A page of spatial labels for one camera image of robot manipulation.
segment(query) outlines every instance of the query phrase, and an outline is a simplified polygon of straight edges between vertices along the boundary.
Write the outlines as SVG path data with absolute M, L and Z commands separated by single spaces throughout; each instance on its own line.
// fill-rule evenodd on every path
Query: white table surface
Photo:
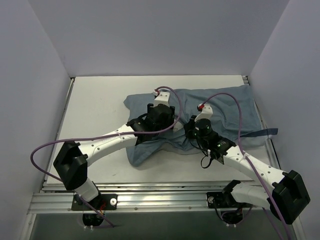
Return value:
M 127 95 L 150 93 L 158 86 L 174 89 L 218 89 L 243 84 L 240 75 L 77 77 L 59 139 L 100 136 L 122 126 L 129 117 L 129 110 L 123 103 Z M 57 145 L 54 157 L 61 145 Z M 248 153 L 269 164 L 264 146 Z M 179 155 L 161 150 L 140 167 L 133 167 L 128 161 L 126 150 L 121 149 L 90 166 L 88 177 L 97 184 L 250 180 L 241 172 L 217 161 L 213 161 L 209 168 L 202 169 L 202 157 L 202 153 Z M 50 173 L 58 175 L 53 166 Z M 47 179 L 47 185 L 58 183 L 60 182 L 52 177 Z

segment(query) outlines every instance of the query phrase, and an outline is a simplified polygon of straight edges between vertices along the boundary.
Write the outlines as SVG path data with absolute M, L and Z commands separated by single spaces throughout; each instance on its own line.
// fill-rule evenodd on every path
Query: screw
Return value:
M 213 196 L 208 197 L 208 203 L 213 204 L 214 203 L 214 199 L 215 198 Z
M 117 199 L 111 198 L 111 199 L 110 199 L 110 205 L 111 205 L 111 206 L 115 206 L 116 204 L 117 204 Z

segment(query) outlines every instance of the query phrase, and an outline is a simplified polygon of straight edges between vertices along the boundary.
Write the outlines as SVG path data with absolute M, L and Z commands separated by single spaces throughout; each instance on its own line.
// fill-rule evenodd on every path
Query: metal frame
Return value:
M 71 80 L 70 88 L 66 97 L 64 112 L 61 118 L 60 127 L 56 137 L 60 135 L 63 119 L 65 117 L 70 95 L 75 79 Z M 243 82 L 250 84 L 248 76 L 243 76 Z M 261 113 L 254 103 L 257 115 L 263 128 L 266 128 Z M 279 169 L 279 162 L 274 151 L 272 141 L 266 141 L 266 150 L 269 156 L 270 165 Z M 53 161 L 51 155 L 48 165 L 50 171 Z M 44 180 L 40 193 L 35 193 L 32 197 L 30 208 L 22 231 L 21 240 L 30 238 L 37 214 L 79 214 L 79 211 L 71 211 L 73 192 L 65 190 L 63 184 L 46 183 Z M 207 205 L 207 192 L 220 191 L 229 182 L 170 182 L 170 183 L 96 183 L 96 186 L 102 193 L 118 194 L 117 210 L 114 213 L 134 213 L 134 212 L 197 212 L 197 211 L 214 211 Z M 298 240 L 306 239 L 305 233 L 298 217 L 293 223 L 293 229 Z

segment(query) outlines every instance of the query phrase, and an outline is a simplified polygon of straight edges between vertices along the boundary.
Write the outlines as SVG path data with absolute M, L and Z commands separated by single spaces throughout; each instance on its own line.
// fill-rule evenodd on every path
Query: white joint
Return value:
M 159 95 L 154 99 L 153 107 L 163 104 L 169 107 L 170 92 L 161 91 Z
M 115 151 L 123 148 L 132 147 L 136 145 L 137 138 L 134 134 L 121 135 L 124 132 L 134 132 L 132 127 L 124 124 L 117 130 L 114 130 L 105 135 L 115 135 L 113 137 L 106 137 L 94 141 L 81 142 L 79 150 L 82 154 L 87 154 L 88 167 L 95 161 L 107 156 Z
M 95 184 L 88 177 L 86 178 L 85 182 L 81 186 L 74 189 L 74 191 L 79 194 L 79 196 L 81 195 L 86 202 L 90 202 L 99 195 Z
M 259 176 L 264 180 L 269 191 L 272 192 L 275 188 L 273 183 L 279 183 L 284 178 L 283 170 L 275 169 L 250 154 L 242 154 L 239 146 L 233 146 L 228 149 L 227 154 L 223 157 L 223 160 L 225 165 L 240 171 L 260 185 L 261 183 L 259 178 L 257 177 L 246 157 L 250 159 Z
M 204 107 L 202 108 L 201 112 L 199 113 L 199 115 L 196 116 L 194 121 L 196 122 L 200 119 L 210 119 L 213 114 L 214 113 L 212 111 L 212 107 L 209 104 L 205 104 Z

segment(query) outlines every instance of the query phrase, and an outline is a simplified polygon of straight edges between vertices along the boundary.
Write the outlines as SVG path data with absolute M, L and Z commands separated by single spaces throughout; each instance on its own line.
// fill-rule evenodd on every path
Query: black bracket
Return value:
M 101 210 L 116 210 L 118 204 L 118 195 L 114 193 L 101 194 L 99 198 L 99 205 L 101 205 L 102 207 L 94 206 L 94 204 L 92 204 L 91 202 L 90 204 L 98 211 L 100 210 L 100 208 Z M 88 211 L 91 209 L 81 201 L 78 194 L 75 194 L 73 195 L 71 210 Z
M 289 173 L 283 172 L 284 178 L 272 185 L 272 197 L 278 206 L 286 224 L 292 224 L 299 214 L 310 203 L 310 196 L 306 189 L 305 183 L 299 173 L 291 170 Z M 274 205 L 268 198 L 270 210 L 278 219 L 279 216 Z
M 138 118 L 131 119 L 126 123 L 135 132 L 154 132 L 165 129 L 175 121 L 175 107 L 159 104 L 155 106 L 152 103 L 147 105 L 147 113 Z M 139 134 L 136 144 L 139 145 L 146 141 L 151 141 L 158 134 Z
M 250 208 L 248 203 L 235 202 L 232 206 L 228 204 L 224 194 L 221 191 L 211 191 L 206 193 L 206 202 L 209 209 L 237 209 L 239 207 Z

